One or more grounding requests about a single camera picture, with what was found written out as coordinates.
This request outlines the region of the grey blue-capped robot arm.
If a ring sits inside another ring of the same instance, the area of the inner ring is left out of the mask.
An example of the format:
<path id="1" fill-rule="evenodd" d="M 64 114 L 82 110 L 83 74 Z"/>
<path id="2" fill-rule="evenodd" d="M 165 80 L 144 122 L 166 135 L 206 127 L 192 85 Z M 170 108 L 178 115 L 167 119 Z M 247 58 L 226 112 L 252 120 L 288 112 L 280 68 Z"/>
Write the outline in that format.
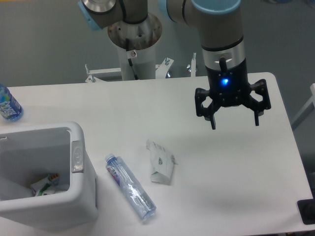
<path id="1" fill-rule="evenodd" d="M 196 114 L 215 127 L 222 107 L 243 105 L 258 121 L 271 108 L 264 79 L 248 81 L 241 3 L 238 0 L 161 0 L 160 10 L 173 22 L 195 28 L 210 88 L 195 91 Z M 107 29 L 120 53 L 124 80 L 153 79 L 155 53 L 161 38 L 159 19 L 145 0 L 81 0 L 78 6 L 93 30 Z"/>

